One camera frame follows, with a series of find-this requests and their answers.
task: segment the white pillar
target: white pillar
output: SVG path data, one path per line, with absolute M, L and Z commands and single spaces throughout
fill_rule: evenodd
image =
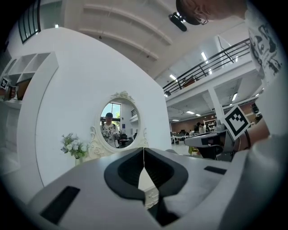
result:
M 219 102 L 215 89 L 209 88 L 208 91 L 213 102 L 213 106 L 217 115 L 217 119 L 220 120 L 222 117 L 224 117 L 224 111 L 223 111 L 222 105 Z

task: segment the forearm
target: forearm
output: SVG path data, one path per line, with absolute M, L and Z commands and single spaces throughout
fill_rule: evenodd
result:
M 270 134 L 264 119 L 261 119 L 255 126 L 249 128 L 247 131 L 251 146 L 257 141 L 266 139 Z M 236 140 L 234 150 L 239 151 L 246 148 L 248 148 L 248 141 L 246 135 L 243 133 L 240 138 Z

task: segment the ornate mirror frame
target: ornate mirror frame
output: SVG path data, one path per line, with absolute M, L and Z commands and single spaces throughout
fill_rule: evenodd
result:
M 110 146 L 103 138 L 101 130 L 100 130 L 100 117 L 102 114 L 103 109 L 107 104 L 109 104 L 112 101 L 115 101 L 117 99 L 121 99 L 123 101 L 127 101 L 128 103 L 132 104 L 134 109 L 136 110 L 137 116 L 138 116 L 138 133 L 135 138 L 135 140 L 128 146 L 123 149 L 117 149 Z M 110 98 L 107 98 L 107 100 L 103 100 L 104 103 L 101 104 L 101 109 L 97 110 L 96 118 L 95 118 L 95 125 L 91 127 L 91 143 L 90 148 L 88 151 L 88 156 L 86 157 L 85 161 L 91 160 L 91 159 L 97 159 L 103 156 L 109 156 L 113 153 L 122 152 L 123 150 L 133 149 L 133 148 L 140 148 L 140 147 L 148 147 L 148 142 L 145 137 L 146 135 L 146 128 L 144 128 L 144 124 L 141 121 L 141 111 L 139 110 L 139 107 L 135 104 L 134 99 L 128 95 L 126 91 L 123 91 L 121 93 L 116 93 L 114 95 L 111 95 Z

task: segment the desk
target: desk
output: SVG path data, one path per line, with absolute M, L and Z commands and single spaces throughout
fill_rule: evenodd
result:
M 174 145 L 175 145 L 175 140 L 176 139 L 181 139 L 181 138 L 189 138 L 189 137 L 193 137 L 193 136 L 195 136 L 195 135 L 192 135 L 192 136 L 181 136 L 181 137 L 177 137 L 177 136 L 172 136 L 171 138 L 173 138 L 174 139 Z

